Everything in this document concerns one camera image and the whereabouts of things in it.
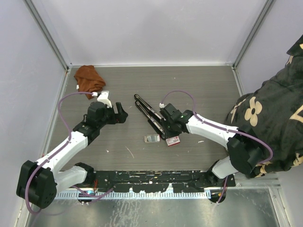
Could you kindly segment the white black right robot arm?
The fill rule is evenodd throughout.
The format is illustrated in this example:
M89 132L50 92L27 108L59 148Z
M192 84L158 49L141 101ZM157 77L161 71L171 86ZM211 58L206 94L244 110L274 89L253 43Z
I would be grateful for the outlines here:
M163 116L161 124L165 132L173 135L182 133L205 137L223 146L228 153L216 161L199 181L203 185L219 186L235 173L249 175L254 167L265 160L268 148L250 128L238 128L210 121L193 111L181 112L172 104L159 104Z

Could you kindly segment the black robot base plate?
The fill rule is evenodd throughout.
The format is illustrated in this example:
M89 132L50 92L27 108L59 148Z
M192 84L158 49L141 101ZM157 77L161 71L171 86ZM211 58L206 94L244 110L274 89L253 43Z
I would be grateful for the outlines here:
M99 192L155 193L165 192L172 186L174 193L203 192L207 187L222 187L224 180L201 170L172 171L97 171L90 183L79 183L78 188L94 188Z

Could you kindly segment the black stapler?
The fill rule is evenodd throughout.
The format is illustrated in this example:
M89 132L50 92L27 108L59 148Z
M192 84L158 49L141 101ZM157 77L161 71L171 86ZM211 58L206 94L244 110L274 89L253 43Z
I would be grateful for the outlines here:
M134 95L135 99L135 106L139 111L143 113L143 115L147 119L153 118L154 120L160 122L162 119L162 116L156 112L144 99L142 99L138 94Z
M156 120L151 113L147 111L147 109L144 108L144 106L139 102L135 102L135 106L143 113L143 115L148 119L148 123L151 125L151 127L156 131L157 134L160 135L160 137L165 140L165 132L163 127L161 126L160 122Z

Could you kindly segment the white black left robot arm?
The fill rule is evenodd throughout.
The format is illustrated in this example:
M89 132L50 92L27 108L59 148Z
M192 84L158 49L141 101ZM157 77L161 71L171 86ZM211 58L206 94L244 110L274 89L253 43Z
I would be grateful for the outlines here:
M77 153L90 145L105 125L124 123L127 117L128 113L120 102L116 103L116 108L103 102L91 103L83 120L60 145L37 161L28 160L22 165L17 196L25 199L27 207L34 204L45 209L61 191L77 184L83 187L92 186L96 178L93 167L76 163L69 170L61 169Z

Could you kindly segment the red white staple box sleeve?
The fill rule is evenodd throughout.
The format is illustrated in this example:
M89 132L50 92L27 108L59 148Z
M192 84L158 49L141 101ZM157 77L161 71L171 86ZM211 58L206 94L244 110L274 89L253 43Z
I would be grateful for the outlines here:
M179 144L180 143L179 136L175 136L175 137L166 139L166 143L167 143L168 147Z

